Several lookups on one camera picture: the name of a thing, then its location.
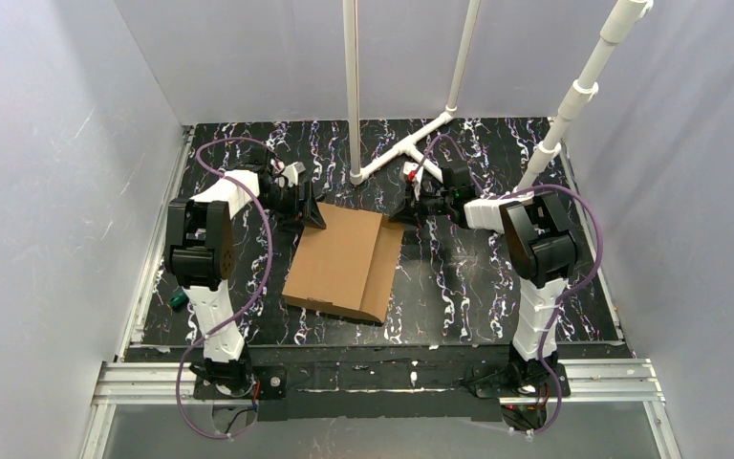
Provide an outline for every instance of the cardboard flap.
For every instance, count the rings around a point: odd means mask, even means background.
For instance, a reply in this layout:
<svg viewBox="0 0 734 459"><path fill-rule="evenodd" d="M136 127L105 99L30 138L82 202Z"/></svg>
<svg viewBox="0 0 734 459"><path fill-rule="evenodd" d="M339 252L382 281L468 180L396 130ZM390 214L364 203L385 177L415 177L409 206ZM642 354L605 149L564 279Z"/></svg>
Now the cardboard flap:
<svg viewBox="0 0 734 459"><path fill-rule="evenodd" d="M386 216L382 216L370 272L364 286L364 296L361 299L361 312L379 322L387 318L402 238L403 226L390 223Z"/></svg>
<svg viewBox="0 0 734 459"><path fill-rule="evenodd" d="M319 210L328 227L303 230L283 296L294 306L326 313L333 306L360 311L381 214L330 204L319 204Z"/></svg>

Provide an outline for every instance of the metal frame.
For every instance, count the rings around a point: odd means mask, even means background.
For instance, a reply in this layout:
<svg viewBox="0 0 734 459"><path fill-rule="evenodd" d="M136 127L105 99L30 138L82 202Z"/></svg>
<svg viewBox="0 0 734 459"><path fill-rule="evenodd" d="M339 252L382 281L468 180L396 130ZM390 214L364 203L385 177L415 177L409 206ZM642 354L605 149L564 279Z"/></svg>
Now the metal frame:
<svg viewBox="0 0 734 459"><path fill-rule="evenodd" d="M665 396L648 359L573 359L562 361L572 395L567 403L643 402L662 459L680 457L668 417ZM118 404L175 405L175 362L106 363L100 371L92 401L88 433L81 459L102 457ZM182 374L183 404L249 405L249 400L200 401L192 398L195 375ZM500 404L532 404L534 398L500 398Z"/></svg>
<svg viewBox="0 0 734 459"><path fill-rule="evenodd" d="M162 260L162 252L164 251L164 231L166 229L164 222L167 218L167 204L170 200L178 197L179 195L179 188L182 185L182 176L184 174L184 166L186 165L187 158L189 158L190 145L192 145L194 137L195 126L192 126L189 130L184 132L184 144L181 153L173 166L173 171L170 174L170 181L167 184L167 191L164 193L162 207L159 209L159 216L156 219L153 239L147 249L147 255L145 256L144 265L142 267L139 286L137 287L137 291L134 295L137 302L131 310L131 316L128 322L125 324L125 331L122 333L122 341L119 343L119 348L117 349L117 357L119 361L125 361L125 351L132 343L141 342L142 334L144 332L144 322L147 319L147 311L150 307L150 299L153 297L153 283L156 279L156 270L159 268Z"/></svg>
<svg viewBox="0 0 734 459"><path fill-rule="evenodd" d="M643 402L643 406L651 425L651 432L654 434L654 443L657 444L659 457L661 459L681 458L680 449L677 447L677 439L674 437L671 423L665 414L665 403Z"/></svg>
<svg viewBox="0 0 734 459"><path fill-rule="evenodd" d="M555 118L549 117L548 120L550 123L553 123ZM564 141L561 141L561 152L559 153L558 157L561 160L561 166L564 168L564 175L567 179L567 185L570 187L572 191L575 191L578 194L581 194L581 192L578 190L578 185L575 182L575 174L572 171L572 165L570 164L570 158L567 156L567 146L564 143ZM584 230L584 237L587 238L587 246L590 248L590 253L592 254L593 258L595 257L596 250L594 248L594 242L593 237L591 233L592 228L592 220L590 219L589 214L587 214L587 211L584 210L581 206L575 206L575 209L578 211L578 216L580 217L581 221L581 228ZM617 315L617 310L615 309L615 306L612 304L612 294L609 291L609 284L606 282L606 276L603 274L603 268L599 268L597 270L597 278L600 280L600 287L603 289L603 297L606 299L606 306L609 308L609 314L612 316L612 322L615 324L615 331L617 332L617 337L620 340L625 340L623 336L623 329L620 327L620 317Z"/></svg>

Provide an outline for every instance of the black table surface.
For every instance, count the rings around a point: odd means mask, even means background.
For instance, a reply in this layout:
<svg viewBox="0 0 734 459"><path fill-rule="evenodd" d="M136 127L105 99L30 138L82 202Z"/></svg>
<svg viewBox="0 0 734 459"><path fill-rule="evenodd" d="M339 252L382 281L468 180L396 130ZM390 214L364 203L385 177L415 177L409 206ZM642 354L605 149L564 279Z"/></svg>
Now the black table surface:
<svg viewBox="0 0 734 459"><path fill-rule="evenodd" d="M395 142L421 128L426 120L369 120L361 124L365 164ZM440 129L452 136L470 157L471 170L493 193L511 191L529 158L529 152L547 133L546 119L455 119ZM325 201L346 208L391 212L401 202L399 177L404 159L398 158L360 186L350 184L346 121L287 121L199 124L184 168L180 197L190 197L215 182L195 161L195 149L222 137L246 136L268 141L287 164L301 161L313 174L317 193ZM421 141L423 151L434 136ZM250 144L220 144L204 158L214 167L234 168ZM440 165L459 164L448 142L434 149ZM566 184L559 161L550 164L541 183ZM586 276L592 258L578 214L570 199L572 234L581 249L572 281ZM488 230L460 229L446 217L430 218L421 229L403 235L389 312L383 324L330 317L316 311L287 306L282 288L299 237L274 230L274 259L265 294L241 319L241 332L249 345L386 345L386 344L500 344L513 337L518 319L519 279L507 259L500 234ZM243 306L263 275L266 238L258 212L247 207L232 221L237 265L229 280L233 308ZM142 345L184 347L199 336L189 305L178 312L167 299L178 288L175 278L160 264L144 325ZM562 307L558 338L564 341L617 340L612 316L600 283L574 295Z"/></svg>

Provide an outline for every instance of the white enclosure wall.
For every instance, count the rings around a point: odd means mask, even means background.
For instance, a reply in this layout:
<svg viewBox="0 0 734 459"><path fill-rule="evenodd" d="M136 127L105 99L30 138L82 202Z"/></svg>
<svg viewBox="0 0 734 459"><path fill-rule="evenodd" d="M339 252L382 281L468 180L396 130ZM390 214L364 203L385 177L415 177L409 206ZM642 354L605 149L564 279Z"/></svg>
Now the white enclosure wall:
<svg viewBox="0 0 734 459"><path fill-rule="evenodd" d="M116 0L182 124L347 118L340 0Z"/></svg>
<svg viewBox="0 0 734 459"><path fill-rule="evenodd" d="M567 139L685 457L734 457L734 2L657 2Z"/></svg>
<svg viewBox="0 0 734 459"><path fill-rule="evenodd" d="M0 0L0 457L76 457L181 132L110 0Z"/></svg>
<svg viewBox="0 0 734 459"><path fill-rule="evenodd" d="M183 124L347 118L341 0L115 1ZM456 115L554 114L614 4L483 2ZM467 8L358 3L363 119L443 111Z"/></svg>

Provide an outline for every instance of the purple cable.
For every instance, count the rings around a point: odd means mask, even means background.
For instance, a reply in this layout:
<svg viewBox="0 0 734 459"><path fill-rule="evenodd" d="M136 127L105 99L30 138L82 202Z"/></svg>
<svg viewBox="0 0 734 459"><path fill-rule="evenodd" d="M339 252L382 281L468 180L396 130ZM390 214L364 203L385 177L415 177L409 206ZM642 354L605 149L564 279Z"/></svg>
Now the purple cable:
<svg viewBox="0 0 734 459"><path fill-rule="evenodd" d="M219 139L217 141L212 141L209 143L205 143L201 145L198 150L195 152L195 159L198 160L198 164L200 164L204 169L209 171L210 173L217 175L218 177L221 177L222 179L229 180L230 182L234 183L238 187L240 187L249 198L251 198L251 201L254 203L254 206L257 208L257 211L260 212L260 217L263 219L263 228L266 229L266 246L267 246L267 256L266 256L266 270L263 272L263 278L260 280L260 284L257 286L257 290L254 291L254 294L251 295L251 298L248 300L248 302L242 307L237 313L232 315L232 317L224 320L223 322L216 325L214 328L209 330L208 332L204 333L199 339L196 339L195 342L189 345L187 349L182 354L182 358L179 360L179 371L176 374L176 404L179 406L179 411L182 413L182 417L184 418L184 421L187 423L190 428L192 428L196 433L199 435L202 435L206 438L211 438L215 440L225 440L229 438L230 436L236 436L249 428L249 426L244 427L244 429L235 432L231 435L215 435L213 433L204 432L201 430L200 427L193 424L192 421L190 421L189 417L187 416L186 411L184 410L184 405L182 404L182 373L184 371L184 364L186 363L187 357L189 356L190 352L192 352L195 348L198 346L204 344L204 341L206 340L206 337L211 336L214 333L217 333L222 328L226 327L230 323L234 323L238 318L240 318L246 311L248 311L252 305L254 305L254 302L257 301L257 298L260 296L261 293L263 293L263 289L266 288L266 282L269 281L269 274L271 273L271 260L274 257L273 252L273 246L271 244L271 227L269 226L269 217L266 214L266 210L263 208L263 205L260 204L260 201L257 200L257 196L254 195L254 193L245 185L243 185L240 181L233 179L232 177L228 177L223 172L221 172L218 169L212 168L209 164L205 163L204 160L201 158L201 153L207 149L208 147L218 144L218 143L224 143L224 142L238 142L238 141L245 141L245 142L254 142L260 145L265 146L269 151L273 153L274 150L271 149L268 145L266 145L263 142L257 141L255 139L250 139L248 137L226 137L223 139Z"/></svg>
<svg viewBox="0 0 734 459"><path fill-rule="evenodd" d="M426 146L426 149L423 150L423 159L421 160L421 163L418 164L418 168L415 169L416 176L421 173L421 169L423 169L423 163L425 163L426 161L431 161L429 157L432 156L432 149L434 149L435 143L437 143L437 141L439 141L440 139L446 139L451 142L451 144L454 146L454 149L457 150L457 154L460 155L460 159L468 164L468 158L465 157L465 153L463 153L463 150L460 148L459 145L457 145L457 142L455 142L454 139L452 139L451 136L449 136L448 134L438 134L438 136L432 139L432 142L430 142ZM480 194L483 194L483 186L480 185L480 182L477 180L476 177L474 177L474 173L470 170L468 171L468 173L471 175L471 182L473 182L474 186L476 186L477 189L480 190Z"/></svg>
<svg viewBox="0 0 734 459"><path fill-rule="evenodd" d="M499 197L492 197L489 199L506 199L506 198L512 198L514 196L520 196L522 194L530 193L531 191L539 191L542 189L552 189L555 191L560 191L564 194L567 194L571 196L578 204L583 207L587 213L590 215L590 220L593 221L593 227L595 231L595 260L593 262L593 266L590 269L590 272L587 274L586 277L584 277L580 282L573 285L570 289L562 293L558 296L558 298L555 299L555 309L552 310L552 315L550 315L550 320L547 322L547 328L548 330L552 327L552 325L555 323L556 320L558 320L558 314L560 313L559 306L561 306L561 303L570 297L570 295L574 295L579 290L583 289L587 285L589 285L590 282L593 281L594 277L597 275L597 270L600 268L600 262L603 259L603 236L602 232L600 230L600 223L597 220L597 217L595 217L594 212L592 210L592 207L590 207L590 204L582 198L578 193L572 191L569 188L559 186L559 185L535 185L531 186L530 188L521 189L518 191L514 191L510 194L507 194L505 196L499 196ZM552 368L547 364L547 362L544 359L544 346L545 342L547 342L549 332L542 333L541 339L539 339L539 348L538 348L538 358L539 362L544 366L545 370L547 370L548 373L550 373L550 376L552 377L553 382L555 383L556 390L558 393L556 394L555 399L555 411L552 412L552 416L547 420L547 422L535 429L533 433L542 433L552 424L555 422L555 420L558 418L558 413L561 411L561 398L563 394L561 393L561 382L558 380L558 376L556 376L555 372L552 371Z"/></svg>

